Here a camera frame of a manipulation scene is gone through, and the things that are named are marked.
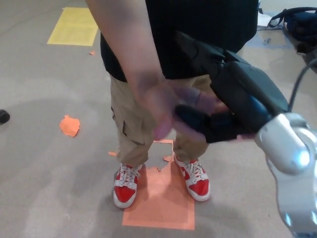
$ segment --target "khaki cargo pants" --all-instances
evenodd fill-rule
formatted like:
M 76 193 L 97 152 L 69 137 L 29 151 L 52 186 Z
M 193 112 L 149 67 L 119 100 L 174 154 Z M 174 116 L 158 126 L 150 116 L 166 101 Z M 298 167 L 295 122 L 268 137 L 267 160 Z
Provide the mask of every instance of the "khaki cargo pants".
M 178 82 L 213 94 L 208 75 Z M 136 167 L 148 159 L 148 151 L 154 142 L 152 130 L 156 123 L 150 113 L 136 102 L 127 83 L 111 76 L 110 91 L 111 110 L 119 140 L 117 159 L 123 164 Z M 207 148 L 207 143 L 191 141 L 181 134 L 177 134 L 174 141 L 174 153 L 180 161 L 195 160 Z

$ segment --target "red sneaker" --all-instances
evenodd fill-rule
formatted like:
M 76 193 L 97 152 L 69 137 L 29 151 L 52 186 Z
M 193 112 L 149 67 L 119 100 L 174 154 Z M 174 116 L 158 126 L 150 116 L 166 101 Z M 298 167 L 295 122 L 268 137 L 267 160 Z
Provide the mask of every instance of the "red sneaker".
M 199 160 L 181 162 L 175 157 L 186 181 L 189 194 L 197 201 L 204 202 L 210 198 L 210 184 L 208 176 Z
M 142 165 L 132 168 L 121 164 L 114 181 L 113 201 L 119 208 L 128 208 L 134 202 L 137 195 L 138 179 Z

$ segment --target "black cable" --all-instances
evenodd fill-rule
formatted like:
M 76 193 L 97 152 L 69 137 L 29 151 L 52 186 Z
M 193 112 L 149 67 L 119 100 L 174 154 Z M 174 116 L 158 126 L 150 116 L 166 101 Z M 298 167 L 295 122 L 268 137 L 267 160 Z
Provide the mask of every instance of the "black cable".
M 304 75 L 306 74 L 307 70 L 310 69 L 314 64 L 317 64 L 317 59 L 313 59 L 312 61 L 310 61 L 309 64 L 306 65 L 302 69 L 301 73 L 298 75 L 298 78 L 297 78 L 297 80 L 296 80 L 296 82 L 294 84 L 294 88 L 293 88 L 293 92 L 292 92 L 291 98 L 290 98 L 289 103 L 288 103 L 288 112 L 291 112 L 293 110 L 296 93 L 298 91 L 299 85 L 302 82 L 302 79 L 303 79 Z

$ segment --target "hand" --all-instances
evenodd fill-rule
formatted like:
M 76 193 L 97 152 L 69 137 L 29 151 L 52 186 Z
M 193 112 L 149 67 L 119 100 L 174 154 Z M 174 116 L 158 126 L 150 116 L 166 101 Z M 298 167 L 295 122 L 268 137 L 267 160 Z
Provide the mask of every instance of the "hand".
M 186 103 L 208 115 L 227 110 L 227 107 L 214 96 L 192 87 L 180 86 L 173 81 L 164 80 L 149 88 L 143 105 L 152 114 L 157 127 L 154 130 L 156 140 L 165 138 L 172 129 L 196 141 L 205 141 L 205 136 L 194 131 L 178 119 L 175 107 Z

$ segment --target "concrete floor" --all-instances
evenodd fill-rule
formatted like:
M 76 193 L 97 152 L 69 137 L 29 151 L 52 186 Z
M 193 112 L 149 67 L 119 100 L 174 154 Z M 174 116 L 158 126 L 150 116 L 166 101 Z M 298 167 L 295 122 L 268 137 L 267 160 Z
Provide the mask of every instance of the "concrete floor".
M 304 5 L 317 3 L 262 1 L 267 11 Z M 118 163 L 108 152 L 116 148 L 116 131 L 98 36 L 92 48 L 46 44 L 66 6 L 85 4 L 0 2 L 0 107 L 11 113 L 11 121 L 0 127 L 0 237 L 290 238 L 276 209 L 273 177 L 253 142 L 212 145 L 203 156 L 212 200 L 195 204 L 194 231 L 122 226 L 123 212 L 112 202 Z M 272 38 L 273 45 L 284 41 L 276 31 L 258 37 Z M 287 97 L 305 65 L 291 47 L 254 43 L 243 56 L 267 72 Z M 317 126 L 316 90 L 316 74 L 310 71 L 295 111 L 312 126 Z M 67 114 L 81 121 L 75 138 L 58 128 Z M 154 146 L 147 166 L 159 165 L 165 152 Z

